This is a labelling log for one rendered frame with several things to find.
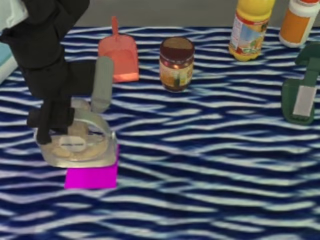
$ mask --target jar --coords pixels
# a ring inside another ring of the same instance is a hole
[[[191,82],[195,45],[185,37],[170,37],[160,46],[160,79],[170,92],[182,92]]]

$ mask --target dustpan handle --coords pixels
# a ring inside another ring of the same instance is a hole
[[[114,36],[118,36],[119,35],[119,30],[118,30],[118,20],[116,16],[112,17],[112,33]]]

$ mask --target light blue object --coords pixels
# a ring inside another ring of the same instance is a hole
[[[0,84],[4,82],[18,67],[8,45],[0,42]]]

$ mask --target bottle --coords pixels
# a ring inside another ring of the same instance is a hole
[[[229,52],[241,62],[256,59],[262,49],[276,0],[238,0]]]
[[[304,45],[319,11],[319,0],[290,0],[279,35],[280,41],[289,48]]]

